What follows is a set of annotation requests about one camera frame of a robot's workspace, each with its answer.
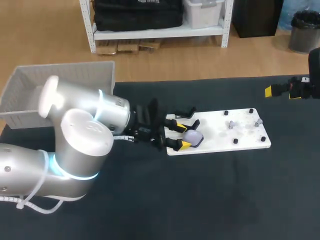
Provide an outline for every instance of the shelf leg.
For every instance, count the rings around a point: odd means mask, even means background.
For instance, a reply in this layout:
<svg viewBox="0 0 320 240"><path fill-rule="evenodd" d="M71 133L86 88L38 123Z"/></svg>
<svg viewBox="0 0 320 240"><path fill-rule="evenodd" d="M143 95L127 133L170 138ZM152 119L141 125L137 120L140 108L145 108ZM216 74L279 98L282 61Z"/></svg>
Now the shelf leg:
<svg viewBox="0 0 320 240"><path fill-rule="evenodd" d="M222 43L221 43L222 48L228 47L233 7L234 7L234 0L226 0L223 35L222 35Z"/></svg>
<svg viewBox="0 0 320 240"><path fill-rule="evenodd" d="M83 22L85 26L86 35L88 37L90 50L92 53L96 52L96 43L94 38L93 28L91 26L91 19L90 19L90 1L89 0L79 0Z"/></svg>

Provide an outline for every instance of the yellow object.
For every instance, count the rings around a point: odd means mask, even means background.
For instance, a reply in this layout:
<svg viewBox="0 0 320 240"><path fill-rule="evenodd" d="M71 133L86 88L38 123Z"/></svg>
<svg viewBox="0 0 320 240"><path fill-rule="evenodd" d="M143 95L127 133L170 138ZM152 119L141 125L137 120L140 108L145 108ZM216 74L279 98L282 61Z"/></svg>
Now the yellow object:
<svg viewBox="0 0 320 240"><path fill-rule="evenodd" d="M182 124L180 124L180 123L177 123L176 124L178 127L180 127L180 128L184 128L184 131L186 131L187 130L187 127L186 126L184 126L184 125L182 125Z"/></svg>
<svg viewBox="0 0 320 240"><path fill-rule="evenodd" d="M185 150L191 147L191 143L182 141L182 147L179 150Z"/></svg>
<svg viewBox="0 0 320 240"><path fill-rule="evenodd" d="M290 94L289 94L289 99L301 99L302 97L294 97L294 98L291 98Z"/></svg>
<svg viewBox="0 0 320 240"><path fill-rule="evenodd" d="M267 87L267 88L264 90L264 94L265 94L265 97L266 97L266 98L272 97L271 86Z"/></svg>

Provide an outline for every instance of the black cabinet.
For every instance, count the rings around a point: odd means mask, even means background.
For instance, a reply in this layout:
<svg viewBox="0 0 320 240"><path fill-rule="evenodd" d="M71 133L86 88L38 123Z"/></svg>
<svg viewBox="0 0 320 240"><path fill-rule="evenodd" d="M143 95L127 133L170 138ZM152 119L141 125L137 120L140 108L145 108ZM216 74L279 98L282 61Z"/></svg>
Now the black cabinet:
<svg viewBox="0 0 320 240"><path fill-rule="evenodd" d="M274 36L284 0L234 0L232 22L240 38Z"/></svg>

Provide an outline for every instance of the small screw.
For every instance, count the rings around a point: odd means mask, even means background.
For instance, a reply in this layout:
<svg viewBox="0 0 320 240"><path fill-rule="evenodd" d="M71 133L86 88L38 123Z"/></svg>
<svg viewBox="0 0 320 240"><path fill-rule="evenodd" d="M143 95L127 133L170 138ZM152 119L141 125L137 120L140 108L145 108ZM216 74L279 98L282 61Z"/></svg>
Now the small screw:
<svg viewBox="0 0 320 240"><path fill-rule="evenodd" d="M229 129L233 129L234 126L236 126L235 122L234 121L230 121L229 122Z"/></svg>
<svg viewBox="0 0 320 240"><path fill-rule="evenodd" d="M262 124L262 123L263 123L262 119L259 118L259 119L256 121L256 123L254 124L254 126L255 126L255 127L259 127L260 124Z"/></svg>
<svg viewBox="0 0 320 240"><path fill-rule="evenodd" d="M5 166L4 167L4 171L7 172L7 173L10 172L11 171L11 167L10 166Z"/></svg>

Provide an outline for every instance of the dark gray table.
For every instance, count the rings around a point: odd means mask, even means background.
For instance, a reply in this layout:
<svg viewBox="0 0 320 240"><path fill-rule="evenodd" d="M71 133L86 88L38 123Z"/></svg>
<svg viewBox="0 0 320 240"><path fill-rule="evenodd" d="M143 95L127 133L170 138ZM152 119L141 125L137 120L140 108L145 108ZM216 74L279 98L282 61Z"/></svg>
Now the dark gray table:
<svg viewBox="0 0 320 240"><path fill-rule="evenodd" d="M318 240L319 100L264 98L289 77L117 83L132 104L170 110L256 108L269 149L169 157L117 141L87 196L52 215L0 203L4 240ZM54 150L52 128L10 130L1 142ZM50 200L35 199L49 207Z"/></svg>

